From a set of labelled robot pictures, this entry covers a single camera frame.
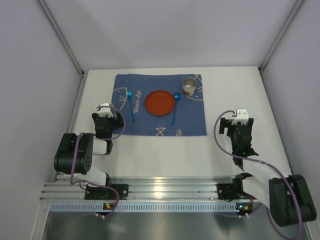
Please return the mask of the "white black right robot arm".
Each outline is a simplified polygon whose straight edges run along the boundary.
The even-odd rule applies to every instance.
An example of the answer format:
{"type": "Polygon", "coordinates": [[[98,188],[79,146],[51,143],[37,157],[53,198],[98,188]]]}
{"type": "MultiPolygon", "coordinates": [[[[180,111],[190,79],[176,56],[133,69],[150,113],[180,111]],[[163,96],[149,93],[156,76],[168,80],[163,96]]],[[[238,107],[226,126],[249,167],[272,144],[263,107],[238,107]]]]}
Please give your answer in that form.
{"type": "Polygon", "coordinates": [[[312,222],[317,219],[307,182],[300,174],[281,173],[275,166],[258,160],[252,147],[254,119],[247,114],[233,114],[231,119],[220,115],[213,127],[213,137],[230,139],[233,163],[242,170],[233,178],[235,196],[253,197],[266,206],[273,221],[280,227],[312,222]]]}

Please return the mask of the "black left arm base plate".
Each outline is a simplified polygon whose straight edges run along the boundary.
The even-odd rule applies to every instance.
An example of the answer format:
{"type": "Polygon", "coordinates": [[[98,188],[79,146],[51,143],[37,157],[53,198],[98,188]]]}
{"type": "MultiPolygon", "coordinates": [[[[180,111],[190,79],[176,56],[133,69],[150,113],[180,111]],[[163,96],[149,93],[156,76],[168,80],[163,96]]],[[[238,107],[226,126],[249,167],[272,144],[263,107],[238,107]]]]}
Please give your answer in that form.
{"type": "MultiPolygon", "coordinates": [[[[111,187],[119,194],[119,200],[126,200],[129,193],[128,184],[112,184],[111,187]]],[[[85,200],[116,200],[116,193],[110,189],[102,187],[87,186],[84,199],[85,200]]]]}

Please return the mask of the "silver metal cup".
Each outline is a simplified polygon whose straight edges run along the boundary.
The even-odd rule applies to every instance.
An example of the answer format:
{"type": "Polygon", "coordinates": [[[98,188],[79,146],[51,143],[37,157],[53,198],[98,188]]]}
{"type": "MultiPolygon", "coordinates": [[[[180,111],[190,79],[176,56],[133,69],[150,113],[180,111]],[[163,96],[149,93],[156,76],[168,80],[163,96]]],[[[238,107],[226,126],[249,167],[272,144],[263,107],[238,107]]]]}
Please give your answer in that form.
{"type": "Polygon", "coordinates": [[[187,77],[182,82],[183,92],[186,96],[190,97],[195,93],[197,81],[194,78],[187,77]]]}

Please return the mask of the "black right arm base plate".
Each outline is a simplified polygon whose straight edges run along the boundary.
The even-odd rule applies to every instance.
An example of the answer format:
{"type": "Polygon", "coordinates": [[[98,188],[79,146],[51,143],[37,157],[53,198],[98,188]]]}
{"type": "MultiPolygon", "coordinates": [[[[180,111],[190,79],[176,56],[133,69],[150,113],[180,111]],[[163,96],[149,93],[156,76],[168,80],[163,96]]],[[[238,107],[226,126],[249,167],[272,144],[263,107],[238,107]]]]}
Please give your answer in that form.
{"type": "Polygon", "coordinates": [[[219,200],[231,202],[233,200],[248,200],[250,197],[233,183],[219,183],[216,185],[219,200]]]}

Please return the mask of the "blue placemat with yellow fish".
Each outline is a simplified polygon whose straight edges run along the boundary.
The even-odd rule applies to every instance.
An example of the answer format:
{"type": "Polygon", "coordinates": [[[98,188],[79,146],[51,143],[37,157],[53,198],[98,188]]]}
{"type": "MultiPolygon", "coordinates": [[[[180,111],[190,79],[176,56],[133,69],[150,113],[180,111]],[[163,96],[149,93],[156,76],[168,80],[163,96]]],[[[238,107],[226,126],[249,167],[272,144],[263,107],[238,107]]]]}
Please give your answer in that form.
{"type": "Polygon", "coordinates": [[[200,74],[118,74],[112,105],[125,116],[127,136],[206,136],[200,74]]]}

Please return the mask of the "blue spoon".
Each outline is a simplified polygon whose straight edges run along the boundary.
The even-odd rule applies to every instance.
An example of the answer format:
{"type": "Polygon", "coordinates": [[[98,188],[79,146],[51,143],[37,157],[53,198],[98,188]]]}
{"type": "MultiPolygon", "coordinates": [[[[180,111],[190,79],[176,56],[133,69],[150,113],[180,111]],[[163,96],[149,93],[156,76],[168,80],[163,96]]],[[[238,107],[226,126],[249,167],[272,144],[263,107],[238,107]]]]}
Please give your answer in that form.
{"type": "Polygon", "coordinates": [[[176,120],[176,109],[177,109],[177,105],[178,105],[178,102],[180,101],[180,94],[178,92],[176,92],[174,94],[174,101],[175,101],[175,104],[174,104],[174,109],[173,109],[173,116],[172,116],[172,121],[171,121],[171,125],[174,126],[175,125],[175,120],[176,120]]]}
{"type": "Polygon", "coordinates": [[[131,121],[132,123],[135,123],[136,120],[135,120],[135,113],[134,113],[134,108],[133,108],[133,104],[132,104],[132,93],[131,91],[127,91],[127,99],[129,101],[129,106],[130,106],[130,113],[131,113],[131,121]]]}

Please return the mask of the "orange round plate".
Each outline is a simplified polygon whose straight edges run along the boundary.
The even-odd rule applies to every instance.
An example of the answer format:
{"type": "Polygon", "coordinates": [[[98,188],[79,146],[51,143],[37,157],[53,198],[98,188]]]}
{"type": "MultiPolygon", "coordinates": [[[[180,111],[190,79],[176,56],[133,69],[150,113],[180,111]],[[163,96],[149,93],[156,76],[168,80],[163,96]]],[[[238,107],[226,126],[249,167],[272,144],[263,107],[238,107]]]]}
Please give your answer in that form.
{"type": "Polygon", "coordinates": [[[146,111],[157,117],[171,113],[175,107],[174,96],[166,90],[151,92],[144,101],[146,111]]]}

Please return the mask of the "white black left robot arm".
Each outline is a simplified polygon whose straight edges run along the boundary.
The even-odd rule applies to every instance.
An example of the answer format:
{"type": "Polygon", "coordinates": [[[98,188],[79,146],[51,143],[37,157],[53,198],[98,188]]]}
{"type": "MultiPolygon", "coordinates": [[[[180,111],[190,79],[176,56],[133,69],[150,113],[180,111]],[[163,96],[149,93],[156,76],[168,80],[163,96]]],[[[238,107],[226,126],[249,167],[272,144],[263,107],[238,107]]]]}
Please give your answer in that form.
{"type": "Polygon", "coordinates": [[[113,131],[124,126],[116,111],[93,113],[95,133],[65,133],[54,157],[54,169],[70,177],[70,183],[86,183],[94,187],[111,187],[110,176],[93,165],[94,155],[109,155],[113,148],[113,131]]]}

